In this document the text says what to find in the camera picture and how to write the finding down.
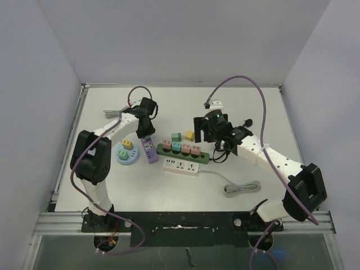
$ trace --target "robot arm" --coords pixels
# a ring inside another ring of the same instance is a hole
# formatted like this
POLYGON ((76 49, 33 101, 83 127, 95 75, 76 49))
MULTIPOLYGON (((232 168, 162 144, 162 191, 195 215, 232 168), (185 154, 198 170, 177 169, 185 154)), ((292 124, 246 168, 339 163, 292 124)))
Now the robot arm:
MULTIPOLYGON (((290 160, 270 147, 261 147, 260 140, 247 128, 243 126, 233 127, 227 121, 227 115, 222 114, 221 109, 221 102, 213 101, 209 108, 210 112, 205 117, 194 118, 196 142, 201 141, 200 131, 203 131, 204 141, 222 143, 225 150, 252 161, 276 177, 263 152, 266 148, 266 152, 277 171, 310 212, 315 211, 326 200, 325 185, 318 166, 314 164, 305 166, 290 160)), ((287 216, 298 221, 304 221, 308 217, 288 191, 286 191, 284 198, 262 201, 253 209, 253 212, 256 212, 265 222, 287 216)))
MULTIPOLYGON (((138 138, 155 133, 150 115, 157 109, 157 103, 144 97, 139 105, 133 105, 120 114, 120 124, 102 137, 93 149, 87 152, 87 155, 81 160, 75 173, 84 185, 87 195, 101 208, 114 212, 114 207, 107 194, 105 178, 110 171, 111 163, 111 144, 118 143, 128 134, 136 132, 138 138)), ((70 161, 70 167, 73 169, 77 159, 83 151, 104 131, 113 127, 119 119, 116 119, 108 125, 96 129, 93 132, 83 130, 77 138, 73 156, 70 161)), ((91 220, 99 224, 106 224, 108 216, 103 211, 89 203, 88 213, 91 220)))

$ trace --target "gray cable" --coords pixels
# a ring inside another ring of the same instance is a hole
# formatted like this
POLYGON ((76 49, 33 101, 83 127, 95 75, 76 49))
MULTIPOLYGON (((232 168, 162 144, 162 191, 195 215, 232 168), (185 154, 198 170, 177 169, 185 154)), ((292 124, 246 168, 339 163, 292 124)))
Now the gray cable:
POLYGON ((119 118, 121 111, 115 111, 115 110, 104 110, 106 118, 119 118))
POLYGON ((252 181, 246 184, 235 184, 218 172, 212 172, 211 170, 200 170, 200 172, 216 174, 217 176, 220 176, 221 178, 229 182, 230 184, 227 184, 223 187, 223 194, 227 198, 234 197, 243 192, 255 192, 261 188, 260 182, 258 181, 252 181))

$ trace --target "purple power adapter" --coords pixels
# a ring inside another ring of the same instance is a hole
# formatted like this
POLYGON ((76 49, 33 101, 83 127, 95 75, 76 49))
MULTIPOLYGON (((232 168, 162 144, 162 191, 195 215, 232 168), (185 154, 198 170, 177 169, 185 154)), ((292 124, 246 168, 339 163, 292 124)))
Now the purple power adapter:
POLYGON ((159 156, 158 153, 156 153, 156 148, 154 148, 154 144, 150 136, 147 136, 144 139, 140 139, 140 141, 142 143, 142 147, 144 148, 148 163, 152 164, 158 162, 159 156))

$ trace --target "power strip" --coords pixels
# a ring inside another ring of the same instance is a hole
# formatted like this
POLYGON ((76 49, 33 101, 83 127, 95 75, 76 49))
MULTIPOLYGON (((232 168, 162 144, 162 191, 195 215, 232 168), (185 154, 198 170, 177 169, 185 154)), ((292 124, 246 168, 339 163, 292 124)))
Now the power strip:
POLYGON ((196 176, 199 172, 198 163, 172 159, 171 157, 166 157, 163 168, 167 172, 188 174, 190 176, 196 176))

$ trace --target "colored block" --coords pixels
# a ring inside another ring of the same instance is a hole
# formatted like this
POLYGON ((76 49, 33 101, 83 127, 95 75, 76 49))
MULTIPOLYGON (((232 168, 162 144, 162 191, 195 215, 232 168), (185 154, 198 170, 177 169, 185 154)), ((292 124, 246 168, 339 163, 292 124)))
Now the colored block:
POLYGON ((140 152, 135 143, 133 144, 133 148, 131 150, 127 150, 124 148, 124 146, 122 144, 119 144, 118 148, 116 149, 115 155, 116 155, 116 160, 121 165, 131 165, 135 161, 137 161, 137 159, 140 156, 140 152), (119 151, 126 152, 128 154, 128 158, 127 159, 120 158, 118 156, 119 151))
POLYGON ((180 142, 173 142, 172 149, 173 149, 173 151, 181 152, 181 143, 180 142))
POLYGON ((188 141, 191 141, 193 142, 194 141, 194 137, 195 137, 195 133, 191 130, 188 130, 186 133, 185 133, 185 139, 188 140, 188 141))
POLYGON ((181 133, 172 133, 171 140, 173 142, 181 142, 181 133))
POLYGON ((122 145, 125 149, 131 150, 133 148, 133 143, 129 139, 123 139, 122 145))
POLYGON ((163 149, 171 150, 171 142, 168 139, 163 140, 163 149))
POLYGON ((190 154, 191 145, 187 145, 186 143, 183 143, 181 145, 181 153, 184 154, 190 154))
POLYGON ((119 150, 117 155, 120 159, 125 159, 125 160, 127 160, 129 157, 128 153, 124 150, 119 150))
POLYGON ((193 145, 191 146, 191 155, 199 156, 201 152, 201 147, 193 145))

